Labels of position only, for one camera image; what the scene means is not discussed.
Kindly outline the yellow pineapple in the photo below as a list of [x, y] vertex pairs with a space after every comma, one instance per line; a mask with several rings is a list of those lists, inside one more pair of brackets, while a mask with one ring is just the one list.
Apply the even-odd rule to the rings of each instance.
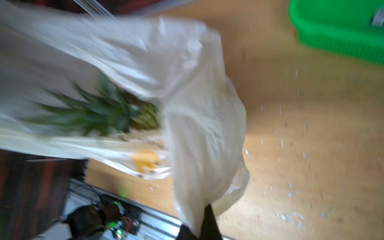
[[121, 137], [132, 130], [155, 130], [160, 126], [158, 108], [154, 104], [118, 87], [104, 73], [100, 73], [98, 78], [97, 95], [76, 83], [73, 83], [73, 88], [82, 101], [50, 91], [65, 107], [38, 104], [47, 115], [28, 118], [26, 122], [58, 127], [64, 132], [82, 132], [83, 136], [94, 133], [100, 137]]

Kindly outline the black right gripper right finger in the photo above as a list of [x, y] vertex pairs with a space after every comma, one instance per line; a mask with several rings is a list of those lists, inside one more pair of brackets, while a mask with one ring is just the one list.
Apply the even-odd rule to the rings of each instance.
[[223, 240], [211, 205], [205, 208], [200, 240]]

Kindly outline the white plastic bag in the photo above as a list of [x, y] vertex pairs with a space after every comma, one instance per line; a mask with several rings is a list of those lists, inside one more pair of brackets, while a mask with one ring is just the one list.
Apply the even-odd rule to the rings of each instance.
[[93, 18], [1, 1], [1, 148], [173, 179], [182, 225], [228, 210], [250, 174], [246, 109], [199, 21]]

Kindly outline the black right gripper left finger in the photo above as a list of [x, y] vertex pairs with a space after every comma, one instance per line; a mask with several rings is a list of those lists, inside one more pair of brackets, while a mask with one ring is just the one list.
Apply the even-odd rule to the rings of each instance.
[[178, 236], [176, 237], [176, 240], [199, 240], [198, 237], [196, 237], [188, 227], [181, 225], [180, 231]]

